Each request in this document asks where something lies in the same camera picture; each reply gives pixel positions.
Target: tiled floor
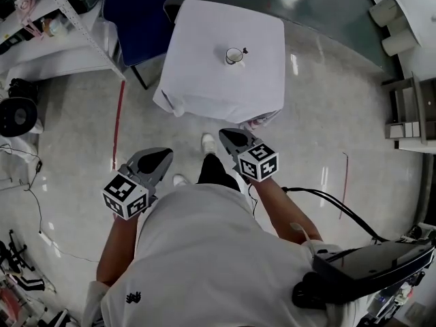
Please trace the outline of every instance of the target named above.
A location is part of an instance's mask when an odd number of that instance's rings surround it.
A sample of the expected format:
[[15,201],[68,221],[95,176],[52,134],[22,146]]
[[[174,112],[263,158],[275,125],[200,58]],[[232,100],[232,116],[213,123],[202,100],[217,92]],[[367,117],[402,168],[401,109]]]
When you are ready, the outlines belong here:
[[[209,0],[245,7],[313,28],[359,52],[391,76],[402,72],[383,51],[382,30],[368,9],[372,0]],[[181,4],[183,0],[168,0]]]
[[[386,238],[404,232],[413,219],[422,156],[394,150],[384,139],[389,119],[388,97],[379,88],[379,69],[358,53],[313,30],[287,22],[285,107],[267,127],[255,133],[281,155],[280,185],[325,189],[343,196],[346,153],[349,157],[345,203]],[[163,59],[142,67],[150,81]],[[158,186],[158,195],[172,189],[176,172],[195,181],[200,172],[200,136],[215,135],[223,121],[191,114],[176,118],[151,100],[130,72],[121,112],[118,166],[137,150],[167,146],[174,162]],[[112,215],[100,195],[112,166],[114,120],[120,81],[112,72],[55,78],[42,86],[46,131],[40,136],[44,162],[33,190],[42,208],[42,227],[60,250],[97,261],[108,235]],[[230,157],[219,145],[227,169]],[[0,159],[8,156],[0,154]],[[333,206],[309,194],[291,195],[312,218],[325,241],[344,248],[365,245],[371,237]],[[97,264],[55,253],[38,236],[39,214],[30,193],[13,189],[0,193],[0,237],[7,230],[29,246],[36,265],[54,283],[57,295],[44,299],[67,307],[80,317],[87,284]],[[257,220],[270,230],[260,204]]]

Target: person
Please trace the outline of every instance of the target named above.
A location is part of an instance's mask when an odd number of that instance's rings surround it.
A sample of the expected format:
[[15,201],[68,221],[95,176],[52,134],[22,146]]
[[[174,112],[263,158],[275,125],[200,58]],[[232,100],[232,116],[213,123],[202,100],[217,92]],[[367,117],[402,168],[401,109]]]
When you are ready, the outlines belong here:
[[202,150],[198,183],[174,176],[175,190],[156,202],[136,250],[138,218],[114,220],[82,326],[355,326],[360,305],[331,313],[332,322],[329,309],[292,303],[294,286],[311,271],[310,247],[338,247],[322,242],[272,178],[251,181],[278,237],[263,231],[212,135],[202,136]]

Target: black pants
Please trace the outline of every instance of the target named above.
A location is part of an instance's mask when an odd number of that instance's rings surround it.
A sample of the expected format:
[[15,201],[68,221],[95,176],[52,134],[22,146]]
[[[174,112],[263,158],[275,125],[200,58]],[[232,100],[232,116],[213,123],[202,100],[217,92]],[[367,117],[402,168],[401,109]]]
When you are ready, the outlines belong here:
[[215,154],[208,154],[204,158],[202,172],[197,184],[219,184],[240,191],[238,182],[225,173],[223,164]]

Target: blue chair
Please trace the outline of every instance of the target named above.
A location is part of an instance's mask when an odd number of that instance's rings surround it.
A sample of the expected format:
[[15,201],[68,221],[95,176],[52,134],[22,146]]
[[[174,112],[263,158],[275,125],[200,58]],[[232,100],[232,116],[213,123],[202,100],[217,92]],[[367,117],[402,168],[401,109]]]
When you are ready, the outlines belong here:
[[116,25],[124,64],[148,87],[135,65],[162,55],[174,24],[164,10],[166,0],[104,0],[103,17]]

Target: white sneaker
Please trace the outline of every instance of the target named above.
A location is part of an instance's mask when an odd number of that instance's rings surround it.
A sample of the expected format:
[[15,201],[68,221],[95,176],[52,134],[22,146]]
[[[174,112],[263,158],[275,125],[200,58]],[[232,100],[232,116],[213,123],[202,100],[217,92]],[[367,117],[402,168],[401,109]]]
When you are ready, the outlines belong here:
[[203,134],[202,136],[202,150],[204,156],[208,154],[217,154],[217,143],[211,134]]
[[175,174],[172,177],[172,184],[175,187],[182,187],[183,185],[188,185],[188,184],[191,184],[191,183],[182,174]]

